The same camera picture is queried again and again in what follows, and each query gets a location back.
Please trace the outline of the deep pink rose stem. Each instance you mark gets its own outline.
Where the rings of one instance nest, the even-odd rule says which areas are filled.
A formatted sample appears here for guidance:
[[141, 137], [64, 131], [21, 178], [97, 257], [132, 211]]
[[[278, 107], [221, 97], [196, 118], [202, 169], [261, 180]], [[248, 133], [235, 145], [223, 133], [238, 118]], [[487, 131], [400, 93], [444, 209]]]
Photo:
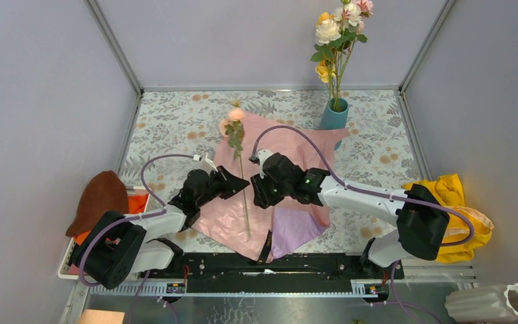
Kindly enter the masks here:
[[355, 9], [351, 10], [349, 23], [355, 27], [358, 34], [361, 34], [365, 28], [364, 19], [374, 14], [374, 3], [371, 0], [357, 0], [352, 4], [355, 5]]

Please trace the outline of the peach rose stem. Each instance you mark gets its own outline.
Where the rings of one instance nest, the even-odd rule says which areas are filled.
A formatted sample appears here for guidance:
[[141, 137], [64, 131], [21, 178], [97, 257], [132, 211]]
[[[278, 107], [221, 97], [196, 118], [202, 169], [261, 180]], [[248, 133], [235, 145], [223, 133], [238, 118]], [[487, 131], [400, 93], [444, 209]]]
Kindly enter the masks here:
[[241, 103], [238, 99], [235, 99], [231, 103], [231, 106], [232, 109], [228, 112], [226, 118], [220, 121], [219, 130], [227, 139], [227, 144], [233, 151], [233, 160], [238, 162], [240, 176], [244, 179], [243, 159], [241, 153], [245, 136], [243, 119], [246, 114], [241, 108]]

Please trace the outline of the pink wrapping paper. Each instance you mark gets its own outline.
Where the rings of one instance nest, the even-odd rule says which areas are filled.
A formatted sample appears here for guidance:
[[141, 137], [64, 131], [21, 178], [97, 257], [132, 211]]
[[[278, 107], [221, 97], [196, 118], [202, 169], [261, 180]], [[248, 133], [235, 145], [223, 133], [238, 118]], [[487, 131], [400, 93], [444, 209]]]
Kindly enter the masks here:
[[[243, 119], [245, 136], [243, 140], [244, 178], [259, 172], [259, 167], [249, 161], [255, 141], [259, 141], [259, 149], [268, 149], [288, 157], [302, 169], [317, 167], [324, 169], [324, 162], [329, 165], [335, 162], [335, 145], [347, 136], [346, 128], [339, 130], [302, 130], [299, 134], [288, 130], [284, 124], [247, 113]], [[223, 166], [235, 176], [241, 177], [239, 164], [233, 160], [233, 151], [222, 139], [218, 144], [215, 165]], [[322, 226], [331, 224], [330, 209], [316, 205], [303, 205], [289, 197], [275, 207], [261, 209], [253, 204], [254, 193], [251, 186], [244, 193], [223, 200], [217, 198], [204, 205], [200, 218], [193, 228], [225, 245], [227, 248], [257, 260], [264, 245], [268, 230], [272, 231], [272, 220], [275, 207], [308, 212]]]

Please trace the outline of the yellow flower stems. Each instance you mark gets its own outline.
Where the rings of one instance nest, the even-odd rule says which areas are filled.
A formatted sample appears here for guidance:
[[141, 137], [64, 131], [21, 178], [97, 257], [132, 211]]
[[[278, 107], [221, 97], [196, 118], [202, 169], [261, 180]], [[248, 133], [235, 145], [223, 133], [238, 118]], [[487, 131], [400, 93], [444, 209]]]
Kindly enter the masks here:
[[341, 37], [341, 29], [334, 15], [323, 12], [319, 15], [315, 26], [316, 44], [316, 61], [318, 65], [315, 67], [320, 81], [324, 83], [328, 90], [328, 99], [335, 96], [335, 78], [336, 73], [336, 51], [331, 46], [333, 41]]

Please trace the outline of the black ribbon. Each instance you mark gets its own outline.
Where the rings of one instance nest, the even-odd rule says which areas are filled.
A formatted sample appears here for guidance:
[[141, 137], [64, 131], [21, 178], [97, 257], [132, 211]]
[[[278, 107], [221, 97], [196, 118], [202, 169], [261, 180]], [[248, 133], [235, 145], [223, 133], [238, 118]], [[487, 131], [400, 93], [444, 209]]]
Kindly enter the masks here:
[[262, 247], [262, 250], [260, 251], [259, 257], [256, 261], [258, 265], [265, 264], [269, 258], [269, 255], [271, 253], [272, 248], [272, 231], [268, 230], [266, 239], [264, 241], [264, 245]]

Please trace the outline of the purple wrapping paper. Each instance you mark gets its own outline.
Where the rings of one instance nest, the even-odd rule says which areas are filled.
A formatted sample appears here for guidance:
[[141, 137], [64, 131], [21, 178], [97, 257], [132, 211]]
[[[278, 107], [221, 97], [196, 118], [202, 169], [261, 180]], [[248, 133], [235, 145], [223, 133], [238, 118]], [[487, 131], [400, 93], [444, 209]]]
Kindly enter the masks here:
[[326, 227], [306, 211], [275, 207], [272, 220], [271, 255], [279, 259], [321, 236]]

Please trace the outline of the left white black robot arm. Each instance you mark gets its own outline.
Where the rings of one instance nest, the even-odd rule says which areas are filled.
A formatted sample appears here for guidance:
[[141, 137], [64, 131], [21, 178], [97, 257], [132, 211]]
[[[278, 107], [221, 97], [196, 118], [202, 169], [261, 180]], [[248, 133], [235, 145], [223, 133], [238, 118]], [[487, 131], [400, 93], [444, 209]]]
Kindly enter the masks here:
[[189, 229], [201, 209], [216, 198], [227, 200], [244, 191], [250, 182], [223, 166], [210, 171], [194, 169], [181, 190], [162, 209], [126, 214], [107, 211], [81, 244], [76, 244], [69, 264], [94, 285], [113, 289], [133, 273], [158, 269], [175, 277], [182, 268], [178, 249], [163, 241], [165, 234]]

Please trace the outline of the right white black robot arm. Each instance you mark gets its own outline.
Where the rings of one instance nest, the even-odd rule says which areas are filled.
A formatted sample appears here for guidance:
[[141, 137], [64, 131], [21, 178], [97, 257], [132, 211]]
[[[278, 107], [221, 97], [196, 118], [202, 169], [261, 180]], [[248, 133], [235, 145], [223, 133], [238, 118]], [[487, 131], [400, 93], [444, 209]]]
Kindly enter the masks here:
[[262, 209], [289, 197], [303, 205], [364, 213], [394, 226], [391, 233], [367, 243], [359, 261], [366, 277], [376, 278], [407, 257], [436, 260], [450, 217], [425, 187], [388, 190], [359, 184], [325, 169], [302, 169], [286, 156], [268, 150], [258, 151], [250, 161], [260, 167], [251, 183], [254, 204]]

